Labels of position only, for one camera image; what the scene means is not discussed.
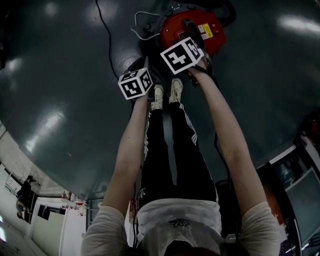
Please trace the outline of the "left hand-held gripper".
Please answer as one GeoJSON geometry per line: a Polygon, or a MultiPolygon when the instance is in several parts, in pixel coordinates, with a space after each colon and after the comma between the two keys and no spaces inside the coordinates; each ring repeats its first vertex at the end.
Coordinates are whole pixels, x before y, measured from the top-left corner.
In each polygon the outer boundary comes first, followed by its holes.
{"type": "Polygon", "coordinates": [[[160,77],[148,56],[134,61],[118,79],[126,100],[136,100],[145,95],[148,95],[148,100],[154,100],[156,84],[160,84],[160,77]]]}

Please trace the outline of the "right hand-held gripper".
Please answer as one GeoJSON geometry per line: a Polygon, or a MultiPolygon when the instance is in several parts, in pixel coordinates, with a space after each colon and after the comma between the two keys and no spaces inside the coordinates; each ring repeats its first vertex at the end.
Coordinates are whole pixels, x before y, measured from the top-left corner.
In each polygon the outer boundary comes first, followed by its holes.
{"type": "Polygon", "coordinates": [[[210,64],[211,58],[191,37],[180,40],[161,52],[160,56],[163,60],[163,63],[160,65],[160,73],[167,78],[176,75],[186,75],[191,80],[194,88],[199,87],[200,84],[197,78],[188,71],[189,68],[194,68],[213,78],[210,64]]]}

